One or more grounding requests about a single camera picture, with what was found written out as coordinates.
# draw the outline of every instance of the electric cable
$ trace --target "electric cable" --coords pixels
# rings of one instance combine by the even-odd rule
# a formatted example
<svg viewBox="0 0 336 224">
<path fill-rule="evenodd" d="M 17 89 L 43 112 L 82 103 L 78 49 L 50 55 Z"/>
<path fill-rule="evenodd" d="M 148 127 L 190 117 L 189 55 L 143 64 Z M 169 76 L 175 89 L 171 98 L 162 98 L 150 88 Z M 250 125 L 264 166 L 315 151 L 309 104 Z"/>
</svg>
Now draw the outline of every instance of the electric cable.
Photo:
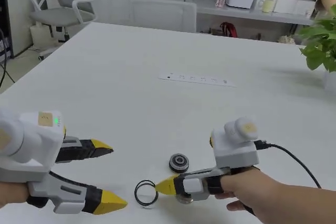
<svg viewBox="0 0 336 224">
<path fill-rule="evenodd" d="M 286 148 L 283 148 L 282 146 L 277 145 L 277 144 L 269 144 L 269 143 L 267 143 L 266 141 L 263 141 L 263 140 L 257 140 L 254 143 L 255 143 L 255 145 L 257 147 L 257 150 L 265 150 L 265 149 L 274 147 L 274 148 L 277 148 L 277 149 L 282 150 L 283 152 L 287 153 L 291 158 L 293 158 L 296 162 L 298 162 L 303 167 L 303 169 L 305 169 L 305 171 L 312 178 L 312 180 L 314 181 L 314 183 L 316 184 L 316 186 L 318 188 L 320 188 L 320 189 L 322 188 L 321 185 L 320 185 L 320 183 L 315 178 L 315 176 L 313 175 L 313 173 L 308 169 L 308 167 L 299 158 L 297 158 L 292 152 L 290 152 Z"/>
<path fill-rule="evenodd" d="M 143 186 L 151 186 L 151 187 L 156 187 L 155 183 L 151 180 L 145 179 L 140 181 L 134 190 L 134 196 L 135 196 L 135 200 L 139 203 L 139 205 L 143 206 L 143 207 L 148 207 L 152 204 L 154 204 L 158 198 L 159 198 L 159 193 L 155 190 L 155 198 L 151 201 L 151 202 L 142 202 L 139 198 L 138 198 L 138 190 L 139 188 L 143 187 Z"/>
<path fill-rule="evenodd" d="M 2 67 L 2 69 L 6 72 L 6 74 L 8 75 L 8 77 L 11 79 L 11 81 L 13 83 L 15 83 L 14 79 L 10 76 L 10 74 L 8 73 L 8 71 L 4 68 L 4 66 L 0 65 L 0 67 Z"/>
<path fill-rule="evenodd" d="M 5 49 L 5 62 L 4 62 L 4 72 L 2 74 L 1 77 L 1 81 L 0 81 L 0 89 L 2 87 L 2 84 L 4 82 L 5 76 L 6 76 L 6 68 L 7 68 L 7 48 L 6 48 L 6 42 L 5 42 L 5 35 L 4 32 L 2 31 L 2 29 L 0 28 L 0 35 L 1 35 L 1 40 L 4 43 L 4 49 Z"/>
</svg>

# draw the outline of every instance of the white chair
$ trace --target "white chair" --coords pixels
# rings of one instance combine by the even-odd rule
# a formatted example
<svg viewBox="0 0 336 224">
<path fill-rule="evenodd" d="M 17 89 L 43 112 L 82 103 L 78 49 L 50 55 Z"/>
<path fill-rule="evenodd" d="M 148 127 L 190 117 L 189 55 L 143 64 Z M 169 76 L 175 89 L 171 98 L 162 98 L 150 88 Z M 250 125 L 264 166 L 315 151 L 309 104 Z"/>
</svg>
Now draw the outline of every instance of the white chair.
<svg viewBox="0 0 336 224">
<path fill-rule="evenodd" d="M 133 26 L 162 30 L 196 32 L 197 5 L 167 0 L 133 0 Z"/>
<path fill-rule="evenodd" d="M 60 7 L 41 10 L 45 0 L 31 0 L 35 7 L 35 12 L 30 17 L 40 23 L 56 26 L 58 31 L 65 31 L 65 42 L 70 39 L 67 27 L 87 24 L 97 20 L 93 10 L 93 0 L 58 0 Z M 40 53 L 39 59 L 43 60 L 48 54 L 51 54 L 57 48 L 51 48 Z"/>
</svg>

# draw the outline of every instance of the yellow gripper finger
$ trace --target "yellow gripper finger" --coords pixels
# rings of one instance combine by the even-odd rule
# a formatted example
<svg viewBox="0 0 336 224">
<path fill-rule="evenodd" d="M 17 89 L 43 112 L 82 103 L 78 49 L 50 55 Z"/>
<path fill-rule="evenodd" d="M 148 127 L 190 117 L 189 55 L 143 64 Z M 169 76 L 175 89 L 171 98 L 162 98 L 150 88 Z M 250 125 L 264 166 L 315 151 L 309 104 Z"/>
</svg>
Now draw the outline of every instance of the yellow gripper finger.
<svg viewBox="0 0 336 224">
<path fill-rule="evenodd" d="M 161 181 L 155 187 L 155 190 L 159 193 L 166 194 L 166 195 L 176 195 L 174 179 L 178 177 L 178 175 L 174 175 Z"/>
</svg>

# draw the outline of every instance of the white table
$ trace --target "white table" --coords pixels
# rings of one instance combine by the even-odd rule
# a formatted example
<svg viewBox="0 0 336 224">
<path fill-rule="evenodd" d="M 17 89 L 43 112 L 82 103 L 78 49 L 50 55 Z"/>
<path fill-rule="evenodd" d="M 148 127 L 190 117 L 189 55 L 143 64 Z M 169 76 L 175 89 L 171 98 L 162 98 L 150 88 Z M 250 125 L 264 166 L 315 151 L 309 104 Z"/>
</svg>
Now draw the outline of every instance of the white table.
<svg viewBox="0 0 336 224">
<path fill-rule="evenodd" d="M 163 72 L 223 77 L 237 87 L 164 81 Z M 126 209 L 103 216 L 56 215 L 7 206 L 0 220 L 14 224 L 259 223 L 230 213 L 211 197 L 189 206 L 160 195 L 153 209 L 133 196 L 142 179 L 171 175 L 170 155 L 184 153 L 190 171 L 215 165 L 209 135 L 240 116 L 255 116 L 261 139 L 287 147 L 325 188 L 336 190 L 336 99 L 311 72 L 296 46 L 243 39 L 91 24 L 0 96 L 17 112 L 59 109 L 68 134 L 114 147 L 96 160 L 59 164 L 53 171 L 114 191 Z M 260 151 L 260 168 L 284 183 L 314 186 L 306 172 L 278 150 Z"/>
</svg>

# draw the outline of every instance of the mug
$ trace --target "mug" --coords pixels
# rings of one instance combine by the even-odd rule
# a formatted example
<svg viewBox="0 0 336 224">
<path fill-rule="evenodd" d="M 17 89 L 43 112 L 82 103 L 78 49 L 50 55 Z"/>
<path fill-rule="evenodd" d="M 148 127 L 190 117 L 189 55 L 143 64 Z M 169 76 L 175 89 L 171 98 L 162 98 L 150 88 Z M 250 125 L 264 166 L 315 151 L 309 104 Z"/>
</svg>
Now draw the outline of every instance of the mug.
<svg viewBox="0 0 336 224">
<path fill-rule="evenodd" d="M 262 7 L 263 13 L 273 12 L 275 6 L 275 0 L 260 0 L 259 7 Z"/>
</svg>

